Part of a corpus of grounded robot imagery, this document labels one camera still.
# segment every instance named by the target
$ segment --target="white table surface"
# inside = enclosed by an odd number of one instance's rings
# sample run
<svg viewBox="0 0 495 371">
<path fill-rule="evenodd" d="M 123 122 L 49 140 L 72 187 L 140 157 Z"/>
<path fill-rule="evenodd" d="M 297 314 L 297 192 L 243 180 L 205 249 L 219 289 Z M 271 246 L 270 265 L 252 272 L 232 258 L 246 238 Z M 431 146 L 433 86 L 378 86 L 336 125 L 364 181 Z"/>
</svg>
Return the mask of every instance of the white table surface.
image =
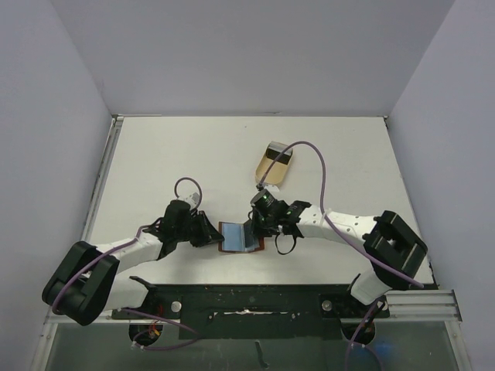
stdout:
<svg viewBox="0 0 495 371">
<path fill-rule="evenodd" d="M 418 230 L 383 119 L 380 117 L 126 117 L 104 187 L 91 243 L 134 235 L 162 216 L 181 176 L 203 187 L 203 209 L 214 226 L 243 223 L 257 192 L 254 171 L 270 141 L 314 143 L 327 166 L 326 207 L 341 213 L 399 213 Z M 311 148 L 296 147 L 274 196 L 317 203 L 321 168 Z M 185 195 L 194 185 L 184 182 Z M 280 238 L 281 250 L 291 237 Z M 299 239 L 287 256 L 266 250 L 226 254 L 217 245 L 181 243 L 165 259 L 123 272 L 154 284 L 349 284 L 370 263 L 351 247 Z M 416 279 L 433 283 L 428 261 Z"/>
</svg>

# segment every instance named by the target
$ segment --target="white wall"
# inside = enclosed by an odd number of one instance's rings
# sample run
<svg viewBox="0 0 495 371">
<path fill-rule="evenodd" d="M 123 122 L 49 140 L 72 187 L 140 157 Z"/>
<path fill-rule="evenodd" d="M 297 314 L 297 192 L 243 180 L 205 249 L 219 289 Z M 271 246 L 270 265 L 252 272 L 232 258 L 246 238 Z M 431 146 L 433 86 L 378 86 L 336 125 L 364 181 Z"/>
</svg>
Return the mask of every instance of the white wall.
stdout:
<svg viewBox="0 0 495 371">
<path fill-rule="evenodd" d="M 112 113 L 389 114 L 453 0 L 52 0 Z"/>
<path fill-rule="evenodd" d="M 48 0 L 2 1 L 0 50 L 0 369 L 16 371 L 82 231 L 111 118 Z"/>
<path fill-rule="evenodd" d="M 436 276 L 454 288 L 476 371 L 495 352 L 495 2 L 457 0 L 390 118 Z"/>
</svg>

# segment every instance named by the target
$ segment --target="black mounting plate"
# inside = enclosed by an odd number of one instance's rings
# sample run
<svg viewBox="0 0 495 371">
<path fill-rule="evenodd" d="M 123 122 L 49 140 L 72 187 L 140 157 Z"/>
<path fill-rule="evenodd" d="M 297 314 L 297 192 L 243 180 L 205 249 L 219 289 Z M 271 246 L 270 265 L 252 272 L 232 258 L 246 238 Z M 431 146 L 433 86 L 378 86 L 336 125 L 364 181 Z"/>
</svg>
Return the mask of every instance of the black mounting plate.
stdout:
<svg viewBox="0 0 495 371">
<path fill-rule="evenodd" d="M 348 285 L 153 285 L 150 297 L 139 309 L 155 313 L 156 305 L 164 308 L 163 316 L 180 319 L 194 328 L 203 339 L 290 339 L 318 336 L 341 339 L 339 318 L 361 319 L 367 311 L 350 296 Z M 332 310 L 322 303 L 332 302 Z M 174 301 L 181 303 L 177 313 Z M 389 317 L 384 310 L 379 317 Z M 114 311 L 114 319 L 137 319 L 124 311 Z M 181 339 L 194 334 L 180 331 Z"/>
</svg>

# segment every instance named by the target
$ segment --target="bolt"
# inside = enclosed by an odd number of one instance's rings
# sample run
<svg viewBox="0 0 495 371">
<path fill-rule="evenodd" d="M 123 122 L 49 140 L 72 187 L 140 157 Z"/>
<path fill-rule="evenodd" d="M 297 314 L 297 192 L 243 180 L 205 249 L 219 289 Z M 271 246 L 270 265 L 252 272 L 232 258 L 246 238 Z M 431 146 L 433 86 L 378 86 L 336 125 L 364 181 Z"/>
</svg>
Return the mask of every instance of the bolt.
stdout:
<svg viewBox="0 0 495 371">
<path fill-rule="evenodd" d="M 174 312 L 174 313 L 179 313 L 180 312 L 180 309 L 183 307 L 182 304 L 180 304 L 180 301 L 173 301 L 172 302 L 172 305 L 170 305 L 170 309 Z"/>
<path fill-rule="evenodd" d="M 331 311 L 332 310 L 332 302 L 330 300 L 323 301 L 322 309 L 324 311 Z"/>
</svg>

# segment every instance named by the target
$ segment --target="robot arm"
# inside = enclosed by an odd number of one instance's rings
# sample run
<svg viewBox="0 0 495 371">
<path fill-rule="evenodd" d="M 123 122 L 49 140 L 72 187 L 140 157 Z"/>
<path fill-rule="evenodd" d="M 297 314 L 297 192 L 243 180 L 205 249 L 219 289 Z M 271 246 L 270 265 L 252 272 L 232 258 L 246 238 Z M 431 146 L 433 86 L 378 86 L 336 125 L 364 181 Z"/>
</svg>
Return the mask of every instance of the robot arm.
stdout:
<svg viewBox="0 0 495 371">
<path fill-rule="evenodd" d="M 344 235 L 381 263 L 413 278 L 428 251 L 425 243 L 396 213 L 384 211 L 381 216 L 355 216 L 331 209 L 322 214 L 318 206 L 303 201 L 287 205 L 262 189 L 252 200 L 252 231 L 256 237 L 281 233 L 294 238 L 323 238 L 342 242 Z M 338 233 L 325 221 L 328 216 Z M 372 268 L 358 276 L 350 293 L 364 305 L 391 289 L 407 290 L 409 283 L 384 268 Z"/>
<path fill-rule="evenodd" d="M 43 301 L 81 325 L 89 325 L 103 310 L 140 307 L 148 287 L 138 277 L 120 273 L 164 258 L 178 242 L 201 247 L 224 240 L 206 214 L 194 208 L 197 200 L 197 194 L 173 200 L 164 217 L 140 228 L 134 238 L 95 246 L 75 243 L 45 286 Z"/>
</svg>

